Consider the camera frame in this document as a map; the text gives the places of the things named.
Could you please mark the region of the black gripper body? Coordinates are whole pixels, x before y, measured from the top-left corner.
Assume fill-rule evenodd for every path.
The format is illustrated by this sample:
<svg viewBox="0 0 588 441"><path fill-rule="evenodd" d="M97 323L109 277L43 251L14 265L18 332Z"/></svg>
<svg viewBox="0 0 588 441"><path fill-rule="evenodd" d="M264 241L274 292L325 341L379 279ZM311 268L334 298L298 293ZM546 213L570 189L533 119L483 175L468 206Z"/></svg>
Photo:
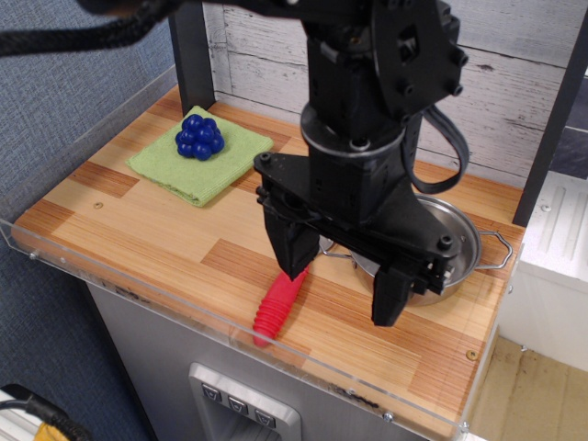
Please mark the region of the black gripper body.
<svg viewBox="0 0 588 441"><path fill-rule="evenodd" d="M260 153L258 201L279 216L441 293L456 237L419 202L398 149L380 155Z"/></svg>

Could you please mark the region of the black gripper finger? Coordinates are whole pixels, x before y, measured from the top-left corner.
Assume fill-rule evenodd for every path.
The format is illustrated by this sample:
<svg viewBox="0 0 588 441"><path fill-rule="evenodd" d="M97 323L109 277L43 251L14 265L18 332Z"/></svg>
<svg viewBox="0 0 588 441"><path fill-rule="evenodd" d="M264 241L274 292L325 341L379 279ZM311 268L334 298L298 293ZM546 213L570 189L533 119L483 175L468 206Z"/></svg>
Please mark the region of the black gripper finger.
<svg viewBox="0 0 588 441"><path fill-rule="evenodd" d="M319 233L303 222L286 219L264 208L267 236L277 263L294 280L319 251Z"/></svg>
<svg viewBox="0 0 588 441"><path fill-rule="evenodd" d="M400 317L410 294L410 279L392 268L380 268L374 278L371 319L391 327Z"/></svg>

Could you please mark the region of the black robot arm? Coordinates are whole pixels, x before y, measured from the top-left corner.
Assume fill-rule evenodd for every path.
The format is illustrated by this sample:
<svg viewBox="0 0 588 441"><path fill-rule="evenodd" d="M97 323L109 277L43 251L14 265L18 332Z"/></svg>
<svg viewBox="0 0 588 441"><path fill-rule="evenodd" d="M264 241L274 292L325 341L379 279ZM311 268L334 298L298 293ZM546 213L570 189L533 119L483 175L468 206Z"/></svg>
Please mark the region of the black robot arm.
<svg viewBox="0 0 588 441"><path fill-rule="evenodd" d="M262 153L254 169L266 232L280 267L296 277L326 237L376 263L371 318L392 326L410 297L445 287L457 236L417 199L454 187L414 172L420 125L469 149L437 107L461 91L468 58L459 22L442 1L244 1L267 17L297 19L307 38L305 156Z"/></svg>

